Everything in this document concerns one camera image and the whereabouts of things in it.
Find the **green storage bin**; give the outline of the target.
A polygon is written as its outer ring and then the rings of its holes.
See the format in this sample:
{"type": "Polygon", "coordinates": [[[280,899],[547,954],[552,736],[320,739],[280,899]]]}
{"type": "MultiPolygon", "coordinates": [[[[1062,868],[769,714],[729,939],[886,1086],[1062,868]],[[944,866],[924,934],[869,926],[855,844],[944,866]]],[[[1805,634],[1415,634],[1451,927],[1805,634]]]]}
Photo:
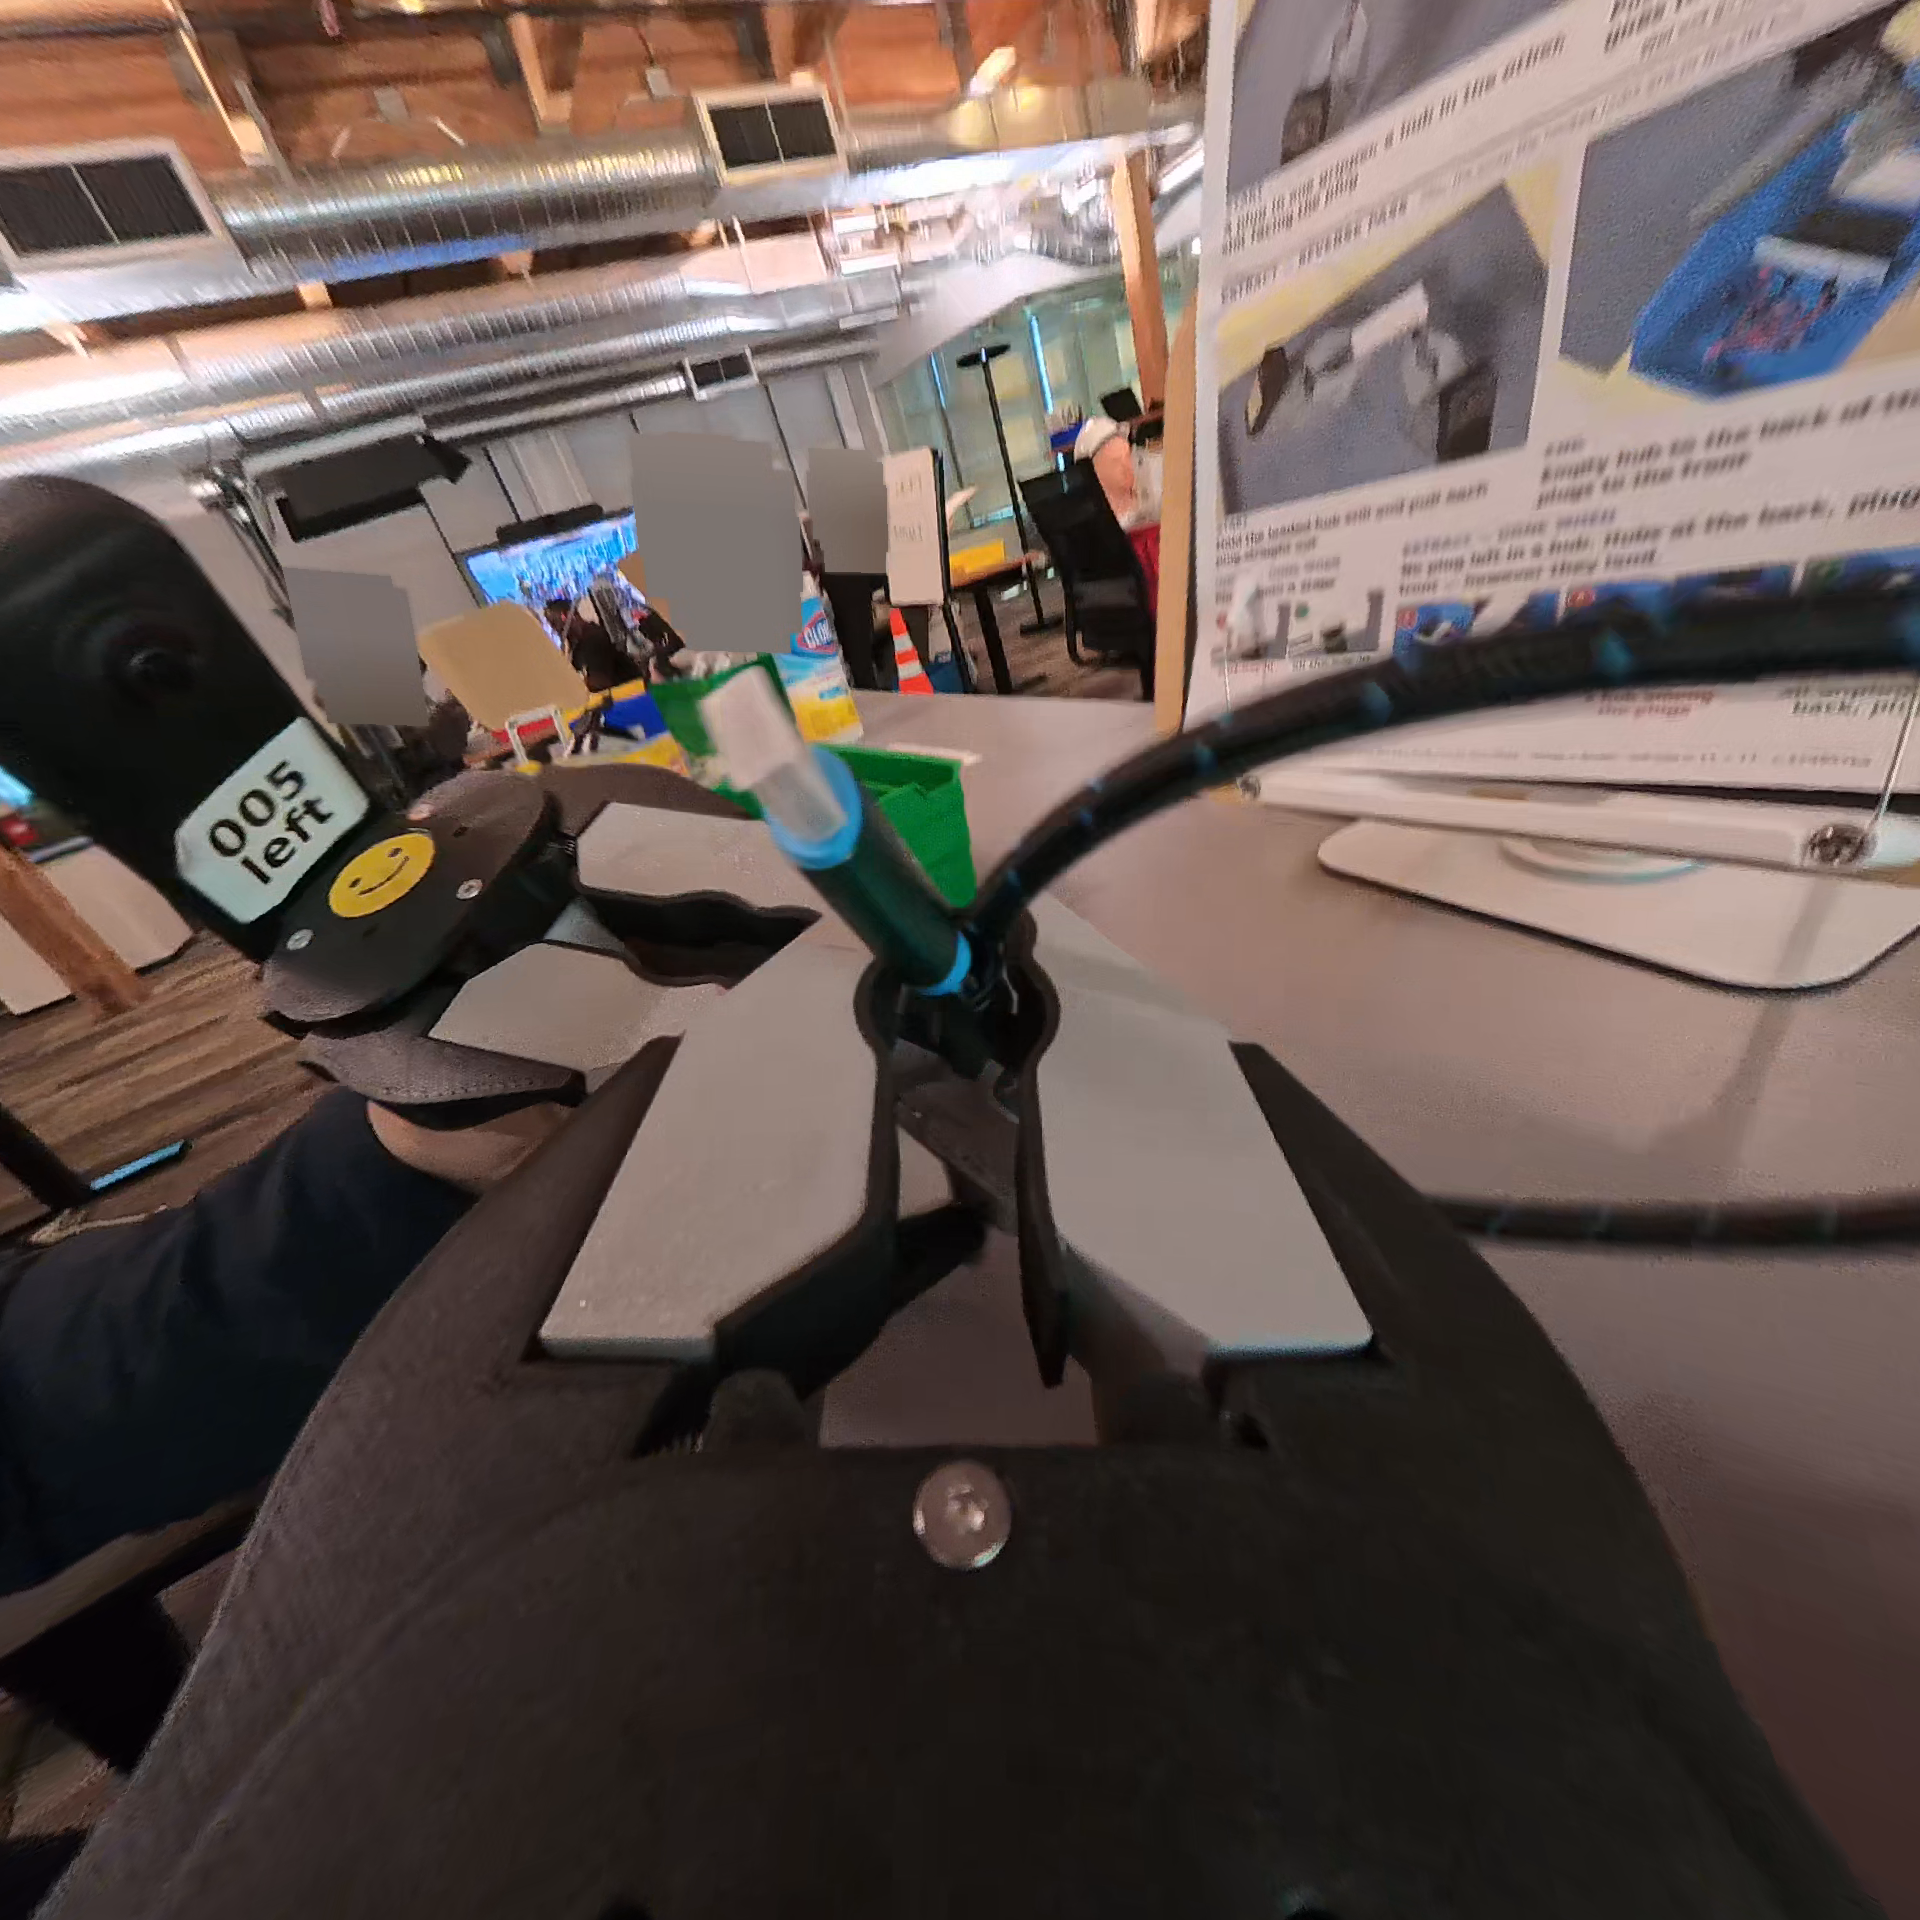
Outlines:
{"type": "Polygon", "coordinates": [[[881,815],[950,907],[975,895],[975,864],[963,762],[944,755],[829,743],[846,763],[869,812],[881,815]]]}

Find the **black chair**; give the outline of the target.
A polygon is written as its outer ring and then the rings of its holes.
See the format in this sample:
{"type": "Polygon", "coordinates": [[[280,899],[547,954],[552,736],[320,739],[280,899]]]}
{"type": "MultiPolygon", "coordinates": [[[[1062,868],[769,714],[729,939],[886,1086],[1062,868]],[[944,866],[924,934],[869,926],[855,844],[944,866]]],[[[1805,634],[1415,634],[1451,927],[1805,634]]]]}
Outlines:
{"type": "Polygon", "coordinates": [[[1156,614],[1140,558],[1089,464],[1019,482],[1019,498],[1062,584],[1067,654],[1137,672],[1152,693],[1156,614]]]}

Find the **wipes tub blue yellow label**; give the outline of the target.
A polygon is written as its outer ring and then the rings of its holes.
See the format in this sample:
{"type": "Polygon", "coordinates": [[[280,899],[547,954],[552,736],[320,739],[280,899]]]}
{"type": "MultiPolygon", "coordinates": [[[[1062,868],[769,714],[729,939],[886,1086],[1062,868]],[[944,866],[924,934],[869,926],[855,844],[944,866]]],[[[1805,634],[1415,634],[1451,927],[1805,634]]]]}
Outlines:
{"type": "Polygon", "coordinates": [[[804,740],[848,744],[864,739],[832,612],[807,568],[799,573],[799,623],[774,655],[774,667],[804,740]]]}

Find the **printed instruction sheet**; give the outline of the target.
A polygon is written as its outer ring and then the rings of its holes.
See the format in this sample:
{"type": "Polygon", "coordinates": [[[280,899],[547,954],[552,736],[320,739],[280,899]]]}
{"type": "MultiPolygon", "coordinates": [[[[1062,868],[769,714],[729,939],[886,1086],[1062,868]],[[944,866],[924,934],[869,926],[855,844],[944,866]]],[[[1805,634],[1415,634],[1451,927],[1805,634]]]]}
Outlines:
{"type": "Polygon", "coordinates": [[[1185,716],[1915,602],[1915,5],[1214,5],[1185,716]]]}

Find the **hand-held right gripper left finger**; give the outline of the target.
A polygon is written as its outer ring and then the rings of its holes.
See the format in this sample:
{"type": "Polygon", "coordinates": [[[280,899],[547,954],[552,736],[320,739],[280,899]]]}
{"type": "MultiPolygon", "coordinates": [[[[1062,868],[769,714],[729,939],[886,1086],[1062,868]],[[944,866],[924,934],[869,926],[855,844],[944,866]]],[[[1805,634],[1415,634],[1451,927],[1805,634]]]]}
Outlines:
{"type": "Polygon", "coordinates": [[[539,1328],[547,1358],[815,1388],[856,1350],[897,1179],[870,966],[815,927],[687,1021],[539,1328]]]}

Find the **person's left hand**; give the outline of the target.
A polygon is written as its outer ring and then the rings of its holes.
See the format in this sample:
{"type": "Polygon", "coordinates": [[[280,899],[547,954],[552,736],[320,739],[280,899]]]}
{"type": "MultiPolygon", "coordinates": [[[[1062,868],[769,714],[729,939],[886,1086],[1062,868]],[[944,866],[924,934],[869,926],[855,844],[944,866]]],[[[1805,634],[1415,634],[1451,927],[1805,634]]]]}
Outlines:
{"type": "Polygon", "coordinates": [[[367,1103],[373,1138],[390,1159],[462,1192],[485,1192],[510,1179],[567,1122],[568,1110],[550,1102],[467,1126],[428,1126],[367,1103]]]}

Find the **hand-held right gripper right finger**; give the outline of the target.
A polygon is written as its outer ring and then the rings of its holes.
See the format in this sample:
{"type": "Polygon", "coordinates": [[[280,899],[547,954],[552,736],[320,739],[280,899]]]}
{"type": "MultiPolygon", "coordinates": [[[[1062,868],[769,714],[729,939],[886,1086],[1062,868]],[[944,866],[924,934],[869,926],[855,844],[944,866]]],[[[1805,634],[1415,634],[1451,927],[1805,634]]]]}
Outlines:
{"type": "Polygon", "coordinates": [[[1374,1328],[1227,1028],[1053,900],[1014,960],[1039,1018],[1014,1220],[1041,1379],[1363,1354],[1374,1328]]]}

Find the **small green bin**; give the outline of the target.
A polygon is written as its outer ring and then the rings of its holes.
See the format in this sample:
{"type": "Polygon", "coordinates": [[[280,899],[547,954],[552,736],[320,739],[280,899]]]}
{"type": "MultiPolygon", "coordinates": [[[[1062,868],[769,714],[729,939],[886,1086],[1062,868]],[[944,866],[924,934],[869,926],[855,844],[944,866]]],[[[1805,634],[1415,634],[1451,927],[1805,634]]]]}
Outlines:
{"type": "Polygon", "coordinates": [[[780,702],[785,704],[783,684],[773,654],[692,654],[677,655],[675,670],[649,684],[649,695],[661,710],[668,731],[678,740],[684,755],[696,762],[715,757],[712,739],[704,720],[707,698],[741,675],[763,675],[780,702]]]}

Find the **television screen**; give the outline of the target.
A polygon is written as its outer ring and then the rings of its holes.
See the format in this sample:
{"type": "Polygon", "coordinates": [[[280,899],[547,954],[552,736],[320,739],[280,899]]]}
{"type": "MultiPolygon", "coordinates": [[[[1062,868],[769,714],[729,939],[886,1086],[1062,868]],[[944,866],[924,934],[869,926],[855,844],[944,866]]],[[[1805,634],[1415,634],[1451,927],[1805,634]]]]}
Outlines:
{"type": "Polygon", "coordinates": [[[471,547],[455,559],[480,606],[513,603],[542,614],[549,603],[587,597],[632,550],[632,509],[622,509],[573,514],[557,530],[471,547]]]}

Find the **black studio light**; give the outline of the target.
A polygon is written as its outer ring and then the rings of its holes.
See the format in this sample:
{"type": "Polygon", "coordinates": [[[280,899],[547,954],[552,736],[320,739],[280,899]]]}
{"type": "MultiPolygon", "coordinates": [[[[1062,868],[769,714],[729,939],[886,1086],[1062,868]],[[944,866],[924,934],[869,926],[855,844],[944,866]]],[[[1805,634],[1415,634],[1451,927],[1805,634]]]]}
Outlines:
{"type": "Polygon", "coordinates": [[[422,486],[457,482],[468,458],[425,431],[336,447],[273,474],[283,532],[311,541],[420,508],[422,486]]]}

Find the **metal duct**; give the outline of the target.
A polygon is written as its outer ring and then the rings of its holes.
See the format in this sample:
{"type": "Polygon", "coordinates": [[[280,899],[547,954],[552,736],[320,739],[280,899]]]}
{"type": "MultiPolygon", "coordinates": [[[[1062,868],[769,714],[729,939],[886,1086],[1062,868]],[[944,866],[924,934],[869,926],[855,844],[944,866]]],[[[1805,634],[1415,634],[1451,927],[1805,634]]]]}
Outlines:
{"type": "Polygon", "coordinates": [[[228,247],[185,247],[72,272],[14,277],[4,333],[149,319],[160,312],[591,248],[718,227],[718,247],[651,260],[404,294],[355,310],[192,327],[96,351],[4,366],[4,462],[168,464],[175,447],[328,431],[355,418],[433,411],[460,390],[529,378],[675,363],[808,336],[855,336],[894,319],[901,267],[840,275],[815,228],[744,239],[777,219],[897,206],[960,206],[1056,175],[1101,173],[1134,152],[1169,152],[1168,184],[1198,179],[1201,144],[1185,102],[1168,117],[1109,115],[1095,90],[1009,90],[912,120],[862,117],[843,130],[846,168],[725,184],[689,128],[520,151],[201,181],[228,247]]]}

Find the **cardboard box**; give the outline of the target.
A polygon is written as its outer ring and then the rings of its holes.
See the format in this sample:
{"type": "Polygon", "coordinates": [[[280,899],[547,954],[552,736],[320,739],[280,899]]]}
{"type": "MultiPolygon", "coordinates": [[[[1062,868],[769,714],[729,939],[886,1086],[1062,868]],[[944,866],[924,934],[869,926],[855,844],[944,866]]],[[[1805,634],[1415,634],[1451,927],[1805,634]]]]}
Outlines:
{"type": "Polygon", "coordinates": [[[591,702],[547,626],[518,603],[488,603],[420,626],[416,654],[480,730],[503,731],[526,714],[575,716],[591,702]]]}

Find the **person's left forearm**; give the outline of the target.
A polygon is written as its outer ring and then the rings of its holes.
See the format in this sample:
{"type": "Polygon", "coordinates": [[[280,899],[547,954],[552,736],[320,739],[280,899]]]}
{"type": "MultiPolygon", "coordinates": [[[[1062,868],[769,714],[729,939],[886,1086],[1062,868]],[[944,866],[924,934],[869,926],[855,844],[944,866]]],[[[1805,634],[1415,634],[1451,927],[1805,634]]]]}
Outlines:
{"type": "Polygon", "coordinates": [[[269,1482],[472,1197],[336,1091],[179,1206],[4,1254],[1,1592],[269,1482]]]}

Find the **white ceiling vent grille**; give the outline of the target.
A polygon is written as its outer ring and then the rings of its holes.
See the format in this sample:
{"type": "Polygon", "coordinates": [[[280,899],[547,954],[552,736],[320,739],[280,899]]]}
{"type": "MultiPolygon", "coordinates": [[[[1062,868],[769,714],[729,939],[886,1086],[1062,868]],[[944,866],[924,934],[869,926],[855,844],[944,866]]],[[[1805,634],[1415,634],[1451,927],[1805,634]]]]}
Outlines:
{"type": "Polygon", "coordinates": [[[1,255],[14,277],[227,247],[199,175],[168,140],[1,152],[1,255]]]}
{"type": "Polygon", "coordinates": [[[707,90],[692,109],[721,184],[846,168],[843,133],[813,82],[707,90]]]}

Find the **black braided cable green plugs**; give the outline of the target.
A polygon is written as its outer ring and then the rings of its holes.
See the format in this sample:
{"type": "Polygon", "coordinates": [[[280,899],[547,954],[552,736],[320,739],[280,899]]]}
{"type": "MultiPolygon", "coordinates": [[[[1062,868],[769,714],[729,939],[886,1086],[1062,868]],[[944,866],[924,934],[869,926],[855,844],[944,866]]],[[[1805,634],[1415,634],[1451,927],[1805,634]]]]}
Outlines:
{"type": "Polygon", "coordinates": [[[799,740],[763,679],[729,679],[704,698],[704,717],[726,776],[755,795],[782,855],[813,892],[895,982],[924,1002],[958,1006],[935,1018],[936,1054],[948,1066],[1019,1066],[1006,982],[1013,926],[1080,860],[1198,794],[1349,739],[1596,687],[1896,667],[1915,667],[1912,591],[1843,591],[1745,614],[1579,614],[1391,655],[1268,693],[1115,763],[1025,830],[963,907],[944,900],[853,776],[799,740]]]}

